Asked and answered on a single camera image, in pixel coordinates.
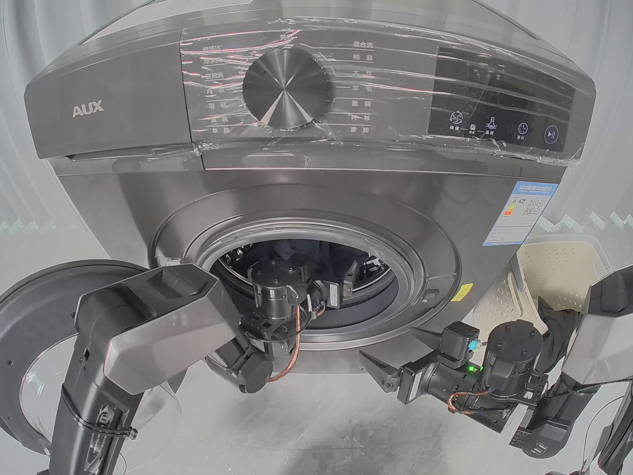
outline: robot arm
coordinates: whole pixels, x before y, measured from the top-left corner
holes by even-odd
[[[348,281],[356,271],[352,265]],[[298,313],[305,316],[305,326],[326,306],[340,305],[346,293],[345,279],[314,275],[306,259],[261,262],[250,278],[255,307],[248,311],[238,311],[220,281],[194,265],[154,269],[83,295],[47,475],[111,475],[123,441],[137,434],[131,424],[143,393],[198,360],[206,360],[241,392],[257,392],[269,381],[272,354],[251,338],[281,332],[288,334],[283,339],[298,339]],[[403,367],[362,351],[360,359],[381,388],[397,392],[404,404],[429,394],[447,403],[452,413],[497,432],[518,404],[526,405],[510,444],[532,457],[548,458],[565,447],[600,384],[633,374],[628,346],[616,336],[629,333],[629,323],[633,266],[592,286],[562,375],[549,390],[546,372],[565,352],[574,322],[572,328],[550,333],[543,354],[544,340],[530,322],[501,324],[490,333],[481,367],[470,362],[482,345],[479,330],[463,322],[441,333],[412,329],[433,350]],[[618,474],[633,445],[632,403],[629,396],[596,454],[608,475]]]
[[[143,393],[218,353],[242,392],[261,389],[272,359],[253,346],[214,276],[194,265],[154,269],[81,297],[61,390],[50,475],[111,475]]]
[[[514,321],[493,329],[487,342],[484,365],[469,360],[480,344],[479,331],[455,322],[441,334],[412,329],[424,344],[435,348],[415,362],[396,369],[360,352],[361,363],[385,392],[398,392],[408,404],[424,394],[447,403],[449,411],[468,415],[500,432],[517,404],[528,407],[510,445],[535,458],[549,458],[565,447],[576,419],[600,385],[629,381],[633,341],[633,266],[614,272],[592,285],[583,316],[558,381],[546,389],[549,371],[565,352],[575,327],[573,318],[548,339],[549,353],[535,361],[543,339],[532,324]],[[618,475],[633,448],[633,400],[629,394],[596,453],[598,466]]]

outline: copper cable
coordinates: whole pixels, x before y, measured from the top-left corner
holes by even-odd
[[[292,354],[292,359],[290,360],[290,362],[288,363],[288,366],[286,366],[286,368],[281,371],[281,373],[277,373],[275,376],[271,376],[268,381],[269,382],[276,382],[277,380],[279,380],[280,378],[283,378],[284,376],[286,376],[290,370],[292,370],[292,368],[294,367],[295,363],[297,362],[297,357],[299,356],[299,342],[301,340],[301,308],[300,306],[297,306],[296,308],[296,317],[297,317],[297,323],[296,323],[296,327],[297,327],[297,342],[294,345],[294,353]],[[321,308],[319,308],[319,310],[317,310],[316,312],[316,316],[320,317],[321,315],[323,315],[323,313],[325,312],[325,305],[323,305]]]
[[[456,400],[459,396],[485,396],[486,394],[488,394],[490,391],[486,390],[486,391],[479,391],[479,392],[454,392],[453,394],[451,394],[450,396],[448,396],[448,411],[452,412],[454,414],[461,414],[461,415],[465,415],[465,416],[470,416],[474,413],[476,413],[476,410],[458,410],[457,408],[455,408],[455,405],[453,404],[453,401]]]

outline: yellow warning sticker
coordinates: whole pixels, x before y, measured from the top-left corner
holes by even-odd
[[[464,297],[468,295],[470,289],[473,288],[472,283],[465,283],[460,287],[460,291],[455,294],[455,297],[451,299],[451,302],[461,301]]]

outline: qr code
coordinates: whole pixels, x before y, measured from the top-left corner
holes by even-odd
[[[527,203],[526,209],[523,211],[524,217],[537,217],[541,214],[541,211],[545,209],[545,205],[549,199],[530,199]]]

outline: play pause button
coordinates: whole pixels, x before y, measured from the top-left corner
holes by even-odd
[[[558,127],[556,125],[550,125],[545,129],[545,142],[548,144],[554,144],[558,141]]]

